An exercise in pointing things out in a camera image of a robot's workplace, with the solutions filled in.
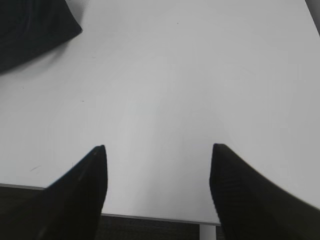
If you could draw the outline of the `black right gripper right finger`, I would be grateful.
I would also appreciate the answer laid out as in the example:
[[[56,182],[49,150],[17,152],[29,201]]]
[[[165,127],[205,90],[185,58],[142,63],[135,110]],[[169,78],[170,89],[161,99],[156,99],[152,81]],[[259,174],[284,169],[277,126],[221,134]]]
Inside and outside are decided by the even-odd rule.
[[[209,188],[227,240],[318,240],[320,210],[274,184],[227,145],[212,148]]]

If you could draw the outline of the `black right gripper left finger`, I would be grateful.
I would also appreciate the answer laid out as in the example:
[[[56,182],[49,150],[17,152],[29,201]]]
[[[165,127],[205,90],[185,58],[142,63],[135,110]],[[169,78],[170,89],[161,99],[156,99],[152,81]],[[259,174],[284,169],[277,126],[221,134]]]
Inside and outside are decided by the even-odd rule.
[[[108,189],[104,145],[94,147],[14,218],[16,240],[93,240]]]

